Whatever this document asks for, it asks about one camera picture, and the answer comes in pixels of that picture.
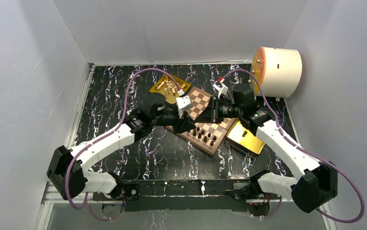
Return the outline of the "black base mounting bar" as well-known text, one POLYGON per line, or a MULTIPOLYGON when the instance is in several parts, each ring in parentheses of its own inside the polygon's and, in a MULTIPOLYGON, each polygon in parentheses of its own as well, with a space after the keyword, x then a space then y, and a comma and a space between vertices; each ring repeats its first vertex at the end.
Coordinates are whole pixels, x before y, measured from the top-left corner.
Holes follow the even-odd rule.
POLYGON ((256 195, 249 179, 235 180, 132 180, 115 192, 95 192, 94 201, 125 204, 127 212, 145 210, 228 209, 267 215, 275 195, 256 195))

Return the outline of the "wooden chess board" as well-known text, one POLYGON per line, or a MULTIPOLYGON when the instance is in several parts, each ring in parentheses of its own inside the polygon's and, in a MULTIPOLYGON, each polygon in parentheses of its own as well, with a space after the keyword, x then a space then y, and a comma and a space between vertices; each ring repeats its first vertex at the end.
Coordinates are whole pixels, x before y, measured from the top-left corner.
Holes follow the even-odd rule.
MULTIPOLYGON (((193 107, 188 111, 188 114, 193 118, 197 118, 207 107, 211 94, 207 93, 206 91, 203 91, 197 87, 192 87, 191 90, 188 92, 188 95, 190 96, 192 100, 193 107)), ((205 153, 213 156, 215 152, 217 151, 220 144, 225 140, 226 134, 230 130, 230 128, 233 126, 235 122, 235 119, 233 118, 225 118, 222 123, 220 124, 210 124, 210 123, 196 123, 196 127, 200 127, 200 131, 197 131, 198 133, 201 132, 202 129, 205 130, 205 134, 202 135, 201 139, 197 138, 196 136, 192 135, 192 130, 179 133, 177 136, 187 140, 188 142, 192 143, 193 145, 200 148, 205 153), (207 142, 203 141, 203 137, 207 136, 207 133, 211 133, 211 137, 207 138, 207 142), (217 136, 217 140, 214 141, 214 146, 210 146, 210 141, 213 141, 213 136, 217 136)))

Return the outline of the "aluminium frame rail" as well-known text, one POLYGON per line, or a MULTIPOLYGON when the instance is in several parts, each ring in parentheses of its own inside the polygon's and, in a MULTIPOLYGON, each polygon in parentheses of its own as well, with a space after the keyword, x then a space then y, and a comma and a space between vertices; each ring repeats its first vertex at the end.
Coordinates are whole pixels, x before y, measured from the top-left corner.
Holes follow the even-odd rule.
MULTIPOLYGON (((72 201, 75 204, 81 204, 84 200, 85 197, 85 193, 81 193, 80 195, 77 195, 76 197, 74 197, 72 199, 72 201)), ((110 199, 106 196, 104 196, 103 194, 100 193, 89 193, 88 194, 88 201, 109 201, 110 199)), ((43 194, 43 198, 42 198, 42 203, 46 204, 46 203, 68 203, 67 200, 65 200, 61 193, 55 188, 55 186, 51 183, 48 182, 46 184, 45 190, 44 190, 44 194, 43 194)))

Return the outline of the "white round drawer cabinet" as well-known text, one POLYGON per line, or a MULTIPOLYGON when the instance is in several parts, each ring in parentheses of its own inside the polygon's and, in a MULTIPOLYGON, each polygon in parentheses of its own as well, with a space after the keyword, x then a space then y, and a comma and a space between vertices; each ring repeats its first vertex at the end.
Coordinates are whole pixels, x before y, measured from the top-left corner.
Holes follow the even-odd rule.
POLYGON ((288 98, 301 79, 301 55, 295 49, 262 46, 254 55, 250 72, 266 97, 288 98))

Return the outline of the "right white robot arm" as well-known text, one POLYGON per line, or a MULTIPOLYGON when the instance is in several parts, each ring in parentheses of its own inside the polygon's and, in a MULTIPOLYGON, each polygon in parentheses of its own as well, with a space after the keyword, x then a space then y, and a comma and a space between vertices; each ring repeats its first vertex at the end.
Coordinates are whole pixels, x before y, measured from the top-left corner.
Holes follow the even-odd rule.
POLYGON ((254 101, 253 89, 238 85, 229 100, 227 86, 215 82, 218 94, 210 100, 210 121, 236 118, 255 137, 268 145, 288 166, 293 177, 262 171, 250 178, 249 190, 256 198, 268 193, 292 199, 306 213, 317 209, 338 195, 338 173, 329 164, 315 160, 299 150, 299 144, 277 125, 277 118, 267 107, 254 101))

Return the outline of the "gold tray dark pieces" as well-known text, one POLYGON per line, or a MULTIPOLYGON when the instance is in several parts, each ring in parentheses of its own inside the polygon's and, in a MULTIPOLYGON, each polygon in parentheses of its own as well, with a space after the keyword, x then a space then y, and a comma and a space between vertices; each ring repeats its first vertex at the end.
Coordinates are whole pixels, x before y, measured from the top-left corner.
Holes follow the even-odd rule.
POLYGON ((239 120, 236 120, 228 131, 226 142, 254 159, 260 155, 265 146, 265 143, 244 128, 239 120))

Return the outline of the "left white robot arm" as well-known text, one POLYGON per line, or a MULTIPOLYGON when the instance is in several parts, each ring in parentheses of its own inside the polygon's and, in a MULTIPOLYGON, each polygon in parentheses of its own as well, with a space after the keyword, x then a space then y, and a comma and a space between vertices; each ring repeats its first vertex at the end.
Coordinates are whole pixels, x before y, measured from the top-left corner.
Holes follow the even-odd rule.
POLYGON ((115 173, 89 169, 115 151, 145 138, 155 126, 171 126, 175 133, 194 129, 194 120, 188 114, 192 106, 191 102, 181 102, 135 108, 124 121, 100 136, 69 149, 64 145, 56 148, 47 177, 64 200, 83 192, 99 192, 119 199, 124 191, 123 181, 115 173))

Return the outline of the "gold tray light pieces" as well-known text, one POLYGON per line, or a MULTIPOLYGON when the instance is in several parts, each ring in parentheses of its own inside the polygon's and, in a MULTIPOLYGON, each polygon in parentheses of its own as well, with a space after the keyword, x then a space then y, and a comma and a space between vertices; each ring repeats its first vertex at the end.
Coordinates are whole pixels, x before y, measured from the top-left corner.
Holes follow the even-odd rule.
MULTIPOLYGON (((184 92, 189 91, 191 87, 190 83, 174 75, 172 77, 184 92)), ((165 97, 166 102, 170 104, 176 103, 176 98, 179 97, 178 88, 167 75, 163 75, 163 77, 157 81, 157 83, 149 90, 149 92, 162 94, 165 97)))

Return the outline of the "pile of light pieces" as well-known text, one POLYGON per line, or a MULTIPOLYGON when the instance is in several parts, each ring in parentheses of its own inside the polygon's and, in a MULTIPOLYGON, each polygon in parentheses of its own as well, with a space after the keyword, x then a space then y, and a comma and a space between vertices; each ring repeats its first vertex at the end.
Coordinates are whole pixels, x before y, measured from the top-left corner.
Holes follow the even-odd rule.
MULTIPOLYGON (((184 92, 189 89, 190 84, 185 81, 176 80, 179 84, 180 89, 184 92)), ((179 88, 169 79, 159 80, 154 87, 151 88, 151 92, 161 93, 165 96, 179 96, 179 88)))

